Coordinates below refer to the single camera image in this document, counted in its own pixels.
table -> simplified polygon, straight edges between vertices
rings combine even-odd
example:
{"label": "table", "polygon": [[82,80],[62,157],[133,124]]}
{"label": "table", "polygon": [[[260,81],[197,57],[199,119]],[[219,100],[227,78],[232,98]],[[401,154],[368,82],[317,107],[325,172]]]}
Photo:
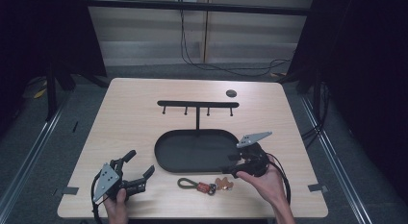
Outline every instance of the table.
{"label": "table", "polygon": [[[233,89],[235,98],[226,95]],[[281,85],[196,80],[113,79],[89,137],[69,181],[78,187],[76,195],[64,195],[58,215],[64,218],[91,218],[90,184],[104,162],[123,157],[135,149],[137,155],[123,167],[123,179],[135,180],[154,164],[156,171],[148,180],[146,192],[130,197],[131,218],[269,218],[271,206],[255,188],[232,175],[220,173],[177,174],[163,170],[156,161],[154,146],[167,131],[195,128],[195,111],[184,115],[184,108],[163,108],[159,100],[238,102],[233,116],[226,109],[201,111],[201,129],[222,129],[237,139],[244,135],[273,131],[259,141],[266,152],[283,164],[292,188],[295,217],[325,217],[328,209],[321,191],[308,185],[317,178],[297,130],[291,108]],[[232,190],[210,196],[195,189],[181,189],[177,180],[187,177],[196,182],[213,183],[227,177]],[[99,213],[106,217],[105,209]]]}

gray carpet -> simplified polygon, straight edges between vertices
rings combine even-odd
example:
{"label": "gray carpet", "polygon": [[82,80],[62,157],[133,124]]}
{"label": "gray carpet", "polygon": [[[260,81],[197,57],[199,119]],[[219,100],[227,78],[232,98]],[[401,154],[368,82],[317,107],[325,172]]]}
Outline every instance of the gray carpet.
{"label": "gray carpet", "polygon": [[[263,67],[268,63],[221,64],[231,67]],[[272,69],[272,72],[286,72],[285,63]],[[115,77],[138,77],[160,79],[202,79],[225,81],[274,82],[278,78],[265,74],[258,77],[239,76],[220,70],[201,70],[186,64],[146,65],[110,67],[107,69],[109,82]],[[257,75],[265,70],[237,71],[243,74]],[[57,216],[61,196],[52,195],[56,188],[65,187],[69,181],[81,150],[85,144],[94,118],[106,93],[105,88],[97,87],[80,76],[73,76],[76,89],[70,93],[62,116],[52,136],[44,146],[25,187],[21,191],[6,223],[76,223],[80,220],[67,220]],[[312,128],[303,108],[295,83],[284,84],[296,124],[301,134]],[[46,117],[46,97],[32,99],[27,96],[24,108],[11,128],[0,142],[0,194],[9,186],[13,175],[24,161],[25,156],[37,138]],[[408,209],[397,197],[393,188],[383,175],[368,160],[359,143],[352,138],[341,115],[331,102],[324,129],[329,135],[338,157],[356,190],[366,205],[372,223],[408,223]],[[358,223],[349,206],[343,190],[332,170],[330,162],[315,140],[308,150],[312,165],[320,183],[327,186],[324,198],[329,214],[322,219],[296,219],[297,223]]]}

hand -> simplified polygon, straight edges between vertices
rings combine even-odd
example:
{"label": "hand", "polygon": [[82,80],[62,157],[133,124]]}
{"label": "hand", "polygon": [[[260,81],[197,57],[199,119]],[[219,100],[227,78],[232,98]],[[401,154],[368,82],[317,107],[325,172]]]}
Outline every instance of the hand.
{"label": "hand", "polygon": [[129,221],[125,205],[126,189],[122,188],[116,196],[116,201],[111,198],[103,202],[106,212],[108,213],[109,224],[127,224]]}
{"label": "hand", "polygon": [[[268,157],[271,162],[274,162],[272,156]],[[237,172],[237,176],[252,184],[261,197],[272,205],[279,224],[294,223],[291,208],[286,200],[282,177],[273,165],[270,164],[267,172],[258,178],[243,171]]]}

black horizontal bar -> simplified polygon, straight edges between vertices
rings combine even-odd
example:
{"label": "black horizontal bar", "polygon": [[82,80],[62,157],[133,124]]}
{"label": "black horizontal bar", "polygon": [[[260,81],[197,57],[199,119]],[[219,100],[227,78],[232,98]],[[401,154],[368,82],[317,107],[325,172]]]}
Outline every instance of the black horizontal bar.
{"label": "black horizontal bar", "polygon": [[309,9],[279,8],[264,6],[228,5],[213,3],[193,3],[175,1],[138,1],[138,0],[39,0],[42,2],[65,1],[67,3],[86,3],[92,7],[184,10],[206,12],[245,12],[260,14],[308,15]]}
{"label": "black horizontal bar", "polygon": [[163,107],[237,108],[238,102],[158,101]]}

green strap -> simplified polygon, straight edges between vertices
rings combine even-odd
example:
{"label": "green strap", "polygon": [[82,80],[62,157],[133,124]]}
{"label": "green strap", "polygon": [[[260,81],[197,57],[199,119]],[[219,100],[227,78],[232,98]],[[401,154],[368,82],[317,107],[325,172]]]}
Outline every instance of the green strap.
{"label": "green strap", "polygon": [[[188,182],[188,183],[191,184],[191,186],[182,185],[181,182]],[[179,180],[177,181],[177,185],[178,185],[180,188],[197,188],[198,183],[193,182],[192,180],[187,179],[187,178],[181,178],[181,179],[179,179]]]}

